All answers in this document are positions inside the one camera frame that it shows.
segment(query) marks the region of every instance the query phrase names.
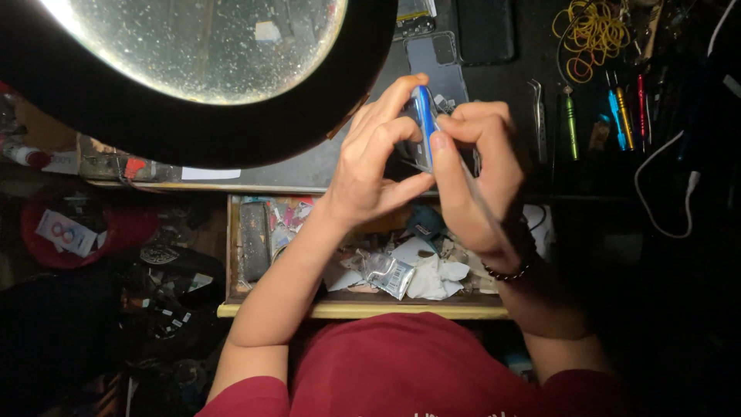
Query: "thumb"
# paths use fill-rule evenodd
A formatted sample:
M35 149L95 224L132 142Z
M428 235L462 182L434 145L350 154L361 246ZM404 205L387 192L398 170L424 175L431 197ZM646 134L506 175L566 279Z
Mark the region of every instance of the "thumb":
M446 206L460 206L471 198L461 166L460 154L451 135L436 131L430 135L432 150L432 169L437 189L440 192L440 205L443 211Z

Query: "white cloth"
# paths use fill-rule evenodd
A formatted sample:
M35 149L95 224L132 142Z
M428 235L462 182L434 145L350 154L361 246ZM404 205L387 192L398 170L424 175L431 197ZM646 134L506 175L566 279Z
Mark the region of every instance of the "white cloth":
M419 260L407 289L411 298L444 300L463 289L459 283L468 274L469 267L460 262L445 262L437 255Z

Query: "person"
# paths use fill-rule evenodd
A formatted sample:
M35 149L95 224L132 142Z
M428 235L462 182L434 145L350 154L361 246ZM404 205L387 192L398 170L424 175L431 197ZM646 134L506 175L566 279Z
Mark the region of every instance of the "person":
M514 277L528 261L521 255L514 265L501 256L503 243L472 200L453 140L479 149L479 188L492 212L506 218L524 179L508 141L514 127L506 104L466 103L451 116L440 116L441 131L431 136L434 173L400 183L383 178L394 144L422 139L416 123L398 115L413 88L427 82L424 74L404 76L378 101L358 110L326 194L240 307L198 416L630 412L625 388L588 331L584 315L573 304L544 298L543 291L535 290L542 266L497 284L522 330L540 387L495 361L471 332L453 321L429 312L391 313L324 328L305 350L289 395L288 341L306 316L322 270L353 227L403 206L436 183L448 228L489 269Z

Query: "red cap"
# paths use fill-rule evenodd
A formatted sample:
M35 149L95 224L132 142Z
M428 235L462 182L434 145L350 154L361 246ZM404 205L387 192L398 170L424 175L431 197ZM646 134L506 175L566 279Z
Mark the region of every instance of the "red cap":
M51 164L51 156L46 152L34 151L26 156L26 162L36 169L46 168Z

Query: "barcode label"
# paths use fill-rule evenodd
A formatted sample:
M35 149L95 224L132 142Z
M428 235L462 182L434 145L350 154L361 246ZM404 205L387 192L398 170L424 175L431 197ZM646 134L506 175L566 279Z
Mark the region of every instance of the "barcode label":
M396 270L391 275L391 279L388 281L388 285L386 287L388 287L388 289L390 289L391 291L398 290L399 289L399 282L401 282L401 280L402 280L402 274L406 270L407 269L405 267L403 267L403 266L397 266Z

